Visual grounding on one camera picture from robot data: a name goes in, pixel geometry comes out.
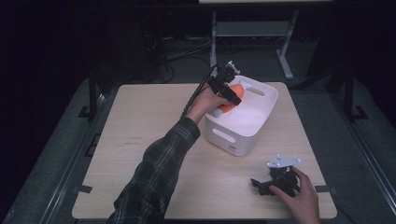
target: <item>person's arm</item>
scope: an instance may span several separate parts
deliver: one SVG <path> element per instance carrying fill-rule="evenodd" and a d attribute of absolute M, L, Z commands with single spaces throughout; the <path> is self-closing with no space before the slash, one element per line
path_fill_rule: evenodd
<path fill-rule="evenodd" d="M 184 157 L 200 136 L 198 122 L 206 112 L 227 103 L 210 88 L 204 89 L 186 116 L 145 151 L 107 223 L 162 223 Z"/>
<path fill-rule="evenodd" d="M 300 177 L 301 187 L 297 196 L 290 197 L 282 189 L 275 186 L 270 186 L 270 190 L 288 206 L 298 223 L 319 224 L 318 194 L 306 174 L 295 167 L 292 167 L 292 169 Z"/>

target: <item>metal stand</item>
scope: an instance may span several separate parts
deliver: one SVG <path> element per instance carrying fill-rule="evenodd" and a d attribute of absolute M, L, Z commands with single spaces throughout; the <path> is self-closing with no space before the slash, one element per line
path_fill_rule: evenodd
<path fill-rule="evenodd" d="M 282 66 L 286 79 L 293 79 L 286 51 L 289 46 L 294 25 L 297 21 L 299 10 L 294 10 L 289 21 L 217 21 L 216 11 L 213 12 L 212 20 L 212 50 L 210 52 L 210 66 L 217 63 L 216 38 L 217 36 L 285 36 L 281 49 L 276 50 L 277 58 Z"/>
<path fill-rule="evenodd" d="M 279 59 L 280 65 L 282 66 L 283 73 L 285 74 L 286 79 L 293 79 L 293 73 L 291 72 L 291 70 L 289 68 L 289 64 L 285 58 L 285 55 L 286 55 L 286 50 L 288 49 L 288 46 L 289 46 L 291 35 L 293 34 L 294 25 L 297 21 L 298 13 L 299 13 L 299 10 L 293 11 L 293 14 L 291 15 L 291 19 L 289 22 L 288 31 L 286 32 L 286 35 L 285 35 L 285 42 L 283 43 L 283 46 L 281 49 L 276 50 L 277 58 Z"/>

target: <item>person's hand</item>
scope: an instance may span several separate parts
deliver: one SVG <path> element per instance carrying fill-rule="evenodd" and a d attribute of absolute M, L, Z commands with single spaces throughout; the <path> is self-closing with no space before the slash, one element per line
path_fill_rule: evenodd
<path fill-rule="evenodd" d="M 270 190 L 288 206 L 294 218 L 300 224 L 319 224 L 318 194 L 306 174 L 295 167 L 292 167 L 292 169 L 300 177 L 301 187 L 297 196 L 290 197 L 275 186 L 270 186 Z"/>
<path fill-rule="evenodd" d="M 206 83 L 202 87 L 201 93 L 199 93 L 192 102 L 186 117 L 192 119 L 195 123 L 198 123 L 205 113 L 214 110 L 219 105 L 227 105 L 228 103 L 229 101 L 227 99 L 219 97 L 213 93 L 212 89 Z"/>

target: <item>orange object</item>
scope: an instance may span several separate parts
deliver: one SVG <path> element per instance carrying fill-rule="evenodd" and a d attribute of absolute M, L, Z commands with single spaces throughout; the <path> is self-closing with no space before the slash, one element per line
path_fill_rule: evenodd
<path fill-rule="evenodd" d="M 238 84 L 230 86 L 230 89 L 233 90 L 239 99 L 242 99 L 245 93 L 245 89 L 249 88 L 251 85 L 244 80 L 240 80 Z M 236 104 L 229 104 L 229 105 L 220 105 L 214 111 L 212 111 L 212 115 L 218 118 L 221 114 L 227 113 L 236 107 Z"/>

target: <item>table leg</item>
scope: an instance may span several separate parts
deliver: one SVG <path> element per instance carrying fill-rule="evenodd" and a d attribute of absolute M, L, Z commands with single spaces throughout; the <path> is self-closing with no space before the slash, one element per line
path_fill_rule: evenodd
<path fill-rule="evenodd" d="M 289 42 L 291 39 L 291 35 L 293 34 L 294 30 L 294 25 L 297 21 L 297 16 L 298 16 L 299 10 L 294 10 L 293 14 L 291 15 L 291 19 L 288 25 L 288 30 L 285 34 L 285 42 L 283 43 L 283 46 L 281 49 L 276 50 L 276 55 L 277 58 L 280 61 L 280 65 L 282 66 L 283 73 L 285 74 L 286 79 L 293 79 L 293 73 L 290 71 L 288 61 L 286 60 L 286 51 L 289 46 Z"/>

